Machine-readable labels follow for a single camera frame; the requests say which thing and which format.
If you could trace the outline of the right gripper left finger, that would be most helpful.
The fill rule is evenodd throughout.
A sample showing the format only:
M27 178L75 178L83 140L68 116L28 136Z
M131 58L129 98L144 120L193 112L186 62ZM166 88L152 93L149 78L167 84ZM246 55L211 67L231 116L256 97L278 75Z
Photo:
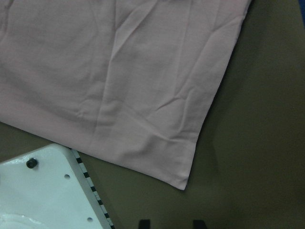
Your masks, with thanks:
M138 224L138 229L150 229L151 221L149 219L141 219Z

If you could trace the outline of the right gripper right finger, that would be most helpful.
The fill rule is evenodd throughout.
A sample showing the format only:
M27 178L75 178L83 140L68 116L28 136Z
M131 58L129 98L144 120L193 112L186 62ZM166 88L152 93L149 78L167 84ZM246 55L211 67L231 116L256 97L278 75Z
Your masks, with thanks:
M204 220L193 220L193 229L207 229L207 225Z

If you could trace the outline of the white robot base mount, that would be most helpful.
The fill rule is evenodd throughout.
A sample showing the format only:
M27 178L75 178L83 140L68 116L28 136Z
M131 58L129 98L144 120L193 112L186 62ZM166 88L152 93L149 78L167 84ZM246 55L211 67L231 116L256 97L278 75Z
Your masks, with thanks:
M112 229L79 153L58 144L0 164L3 229Z

